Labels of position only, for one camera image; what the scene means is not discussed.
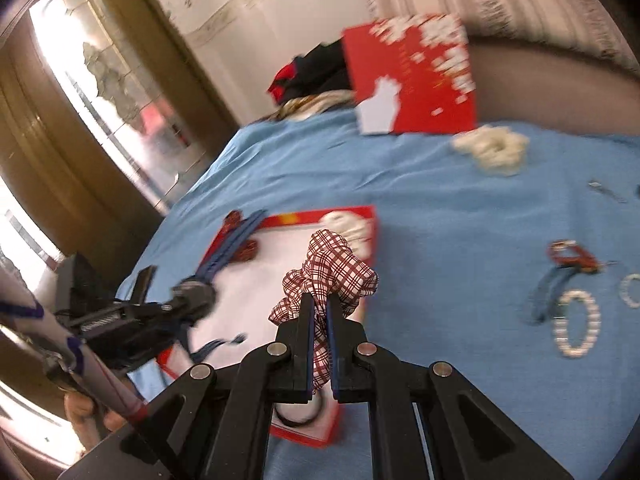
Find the person left hand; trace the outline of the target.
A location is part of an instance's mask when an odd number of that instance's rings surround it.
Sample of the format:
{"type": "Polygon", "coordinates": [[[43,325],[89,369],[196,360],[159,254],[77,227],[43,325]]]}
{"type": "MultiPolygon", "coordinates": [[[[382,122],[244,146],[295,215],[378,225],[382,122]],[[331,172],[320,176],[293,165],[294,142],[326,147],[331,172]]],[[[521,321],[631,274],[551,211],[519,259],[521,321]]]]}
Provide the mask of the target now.
{"type": "Polygon", "coordinates": [[[110,410],[101,412],[91,398],[76,391],[64,394],[64,411],[87,452],[126,424],[119,414],[110,410]]]}

